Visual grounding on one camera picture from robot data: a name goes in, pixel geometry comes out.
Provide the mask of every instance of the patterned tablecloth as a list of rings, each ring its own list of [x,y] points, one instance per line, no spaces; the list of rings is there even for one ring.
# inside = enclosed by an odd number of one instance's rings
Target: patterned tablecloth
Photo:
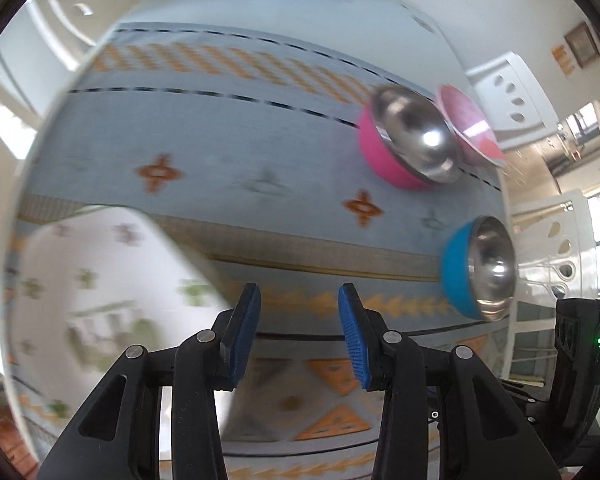
[[[377,177],[356,121],[386,82],[432,97],[290,38],[122,25],[41,134],[3,281],[7,319],[31,278],[18,275],[18,255],[32,232],[84,205],[141,210],[206,254],[229,302],[246,281],[262,288],[258,339],[223,435],[230,478],[368,474],[382,397],[352,377],[336,314],[343,282],[421,344],[467,340],[497,368],[506,338],[506,322],[472,322],[450,307],[438,276],[456,229],[482,214],[504,219],[498,177],[465,166],[457,183],[428,192]],[[42,458],[77,406],[55,410],[18,364],[26,348],[8,323],[4,336],[11,387]]]

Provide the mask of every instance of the metal screw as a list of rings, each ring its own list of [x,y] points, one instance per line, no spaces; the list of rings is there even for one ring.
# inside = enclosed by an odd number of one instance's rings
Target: metal screw
[[[211,343],[216,338],[213,330],[201,330],[196,334],[196,339],[201,343]]]
[[[468,346],[459,346],[456,348],[456,355],[461,359],[470,359],[474,355],[474,351]]]
[[[140,345],[131,345],[125,350],[125,356],[129,359],[135,359],[142,355],[142,347]]]
[[[396,332],[395,330],[389,330],[388,332],[382,334],[382,339],[384,339],[388,343],[399,343],[400,341],[402,341],[402,336],[399,332]]]

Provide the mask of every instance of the white plate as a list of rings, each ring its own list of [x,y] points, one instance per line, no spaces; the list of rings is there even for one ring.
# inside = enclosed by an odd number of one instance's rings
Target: white plate
[[[73,415],[131,344],[178,346],[230,308],[204,258],[144,214],[92,206],[35,231],[20,261],[11,341],[20,369],[49,405]],[[170,458],[168,393],[160,458]],[[216,396],[222,430],[230,406]]]

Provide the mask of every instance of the light pink bowl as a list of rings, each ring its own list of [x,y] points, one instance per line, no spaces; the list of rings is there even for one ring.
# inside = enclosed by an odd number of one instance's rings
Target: light pink bowl
[[[403,167],[395,158],[395,155],[382,142],[380,133],[371,118],[369,106],[365,106],[358,121],[360,128],[360,148],[366,161],[371,168],[389,184],[402,189],[429,189],[433,184],[424,182],[422,179],[414,176]]]
[[[456,131],[465,162],[474,166],[506,165],[487,118],[464,92],[455,86],[442,85],[436,93],[436,106]]]

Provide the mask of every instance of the blue bowl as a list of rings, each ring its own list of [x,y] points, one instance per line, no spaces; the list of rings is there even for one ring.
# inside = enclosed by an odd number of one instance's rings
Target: blue bowl
[[[442,257],[442,287],[457,310],[471,319],[505,317],[516,285],[516,259],[507,229],[481,216],[459,229]]]

